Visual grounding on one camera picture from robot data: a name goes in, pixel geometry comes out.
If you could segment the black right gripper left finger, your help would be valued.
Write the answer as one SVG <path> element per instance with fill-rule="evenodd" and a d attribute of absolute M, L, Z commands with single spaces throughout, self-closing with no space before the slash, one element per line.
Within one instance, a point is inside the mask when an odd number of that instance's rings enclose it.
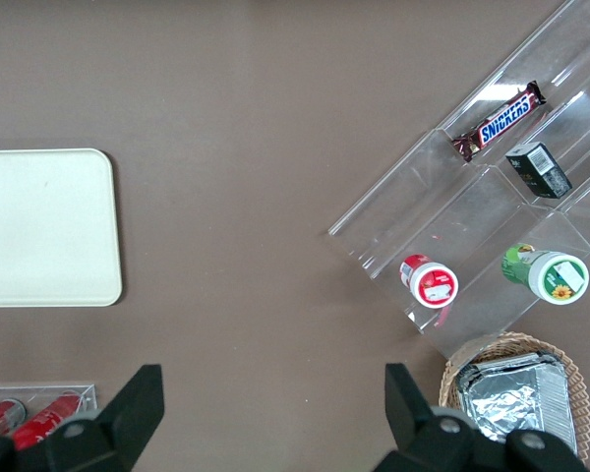
<path fill-rule="evenodd" d="M 143 365 L 94 417 L 79 414 L 16 455 L 18 471 L 130 471 L 164 415 L 162 368 Z"/>

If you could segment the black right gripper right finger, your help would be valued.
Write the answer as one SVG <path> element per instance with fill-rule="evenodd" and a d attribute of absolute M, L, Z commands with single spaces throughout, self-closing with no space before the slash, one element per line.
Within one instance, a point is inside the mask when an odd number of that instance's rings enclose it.
<path fill-rule="evenodd" d="M 436 413 L 401 363 L 384 370 L 384 410 L 396 449 L 377 471 L 506 471 L 504 446 L 457 416 Z"/>

